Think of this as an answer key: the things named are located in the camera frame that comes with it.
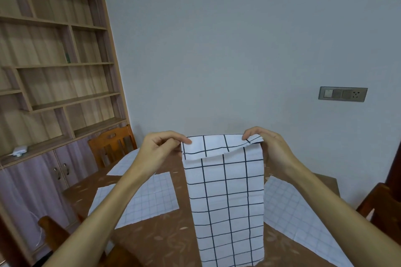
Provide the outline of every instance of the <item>table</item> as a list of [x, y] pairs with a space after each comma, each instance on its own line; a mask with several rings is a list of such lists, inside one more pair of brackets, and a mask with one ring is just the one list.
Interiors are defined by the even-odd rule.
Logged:
[[[268, 161], [264, 146], [264, 159]], [[114, 164], [99, 170], [63, 192], [73, 210], [86, 218], [96, 190], [118, 182], [120, 176], [106, 175]], [[265, 164], [265, 178], [283, 179], [270, 162]], [[144, 266], [200, 267], [201, 259], [189, 202], [187, 181], [181, 158], [170, 155], [157, 173], [170, 172], [179, 209], [151, 219], [115, 229], [112, 241], [132, 252]], [[339, 195], [337, 180], [318, 175]], [[258, 266], [334, 266], [284, 234], [264, 224], [265, 259]]]

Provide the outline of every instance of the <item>wall switch panel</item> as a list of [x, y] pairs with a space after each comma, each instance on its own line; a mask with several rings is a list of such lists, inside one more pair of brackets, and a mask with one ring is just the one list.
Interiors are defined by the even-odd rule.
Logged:
[[320, 87], [319, 99], [364, 102], [368, 88]]

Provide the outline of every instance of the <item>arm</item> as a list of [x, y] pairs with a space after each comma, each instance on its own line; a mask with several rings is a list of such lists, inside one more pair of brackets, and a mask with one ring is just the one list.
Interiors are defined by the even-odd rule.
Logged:
[[121, 215], [136, 191], [161, 166], [184, 135], [166, 131], [148, 134], [131, 167], [102, 203], [50, 257], [44, 267], [96, 266]]
[[245, 131], [243, 139], [253, 134], [263, 137], [270, 160], [302, 194], [354, 266], [399, 266], [400, 246], [323, 184], [281, 135], [254, 127]]

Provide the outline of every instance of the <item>cabinet handle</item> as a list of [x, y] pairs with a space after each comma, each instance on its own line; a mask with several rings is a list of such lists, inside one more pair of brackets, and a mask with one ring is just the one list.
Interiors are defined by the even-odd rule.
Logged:
[[60, 173], [60, 171], [58, 171], [57, 168], [54, 168], [53, 170], [56, 172], [57, 179], [58, 179], [58, 180], [61, 179], [61, 173]]
[[67, 164], [63, 164], [67, 175], [70, 175], [70, 168], [68, 168]]

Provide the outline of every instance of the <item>hand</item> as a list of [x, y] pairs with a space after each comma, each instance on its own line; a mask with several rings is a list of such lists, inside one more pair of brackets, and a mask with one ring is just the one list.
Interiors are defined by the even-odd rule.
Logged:
[[143, 140], [130, 172], [147, 180], [173, 150], [178, 149], [178, 153], [181, 154], [180, 142], [190, 144], [192, 140], [174, 131], [149, 133]]
[[279, 170], [288, 174], [293, 168], [303, 167], [280, 134], [261, 127], [253, 127], [245, 130], [242, 139], [245, 140], [254, 134], [259, 134], [267, 143], [269, 158]]

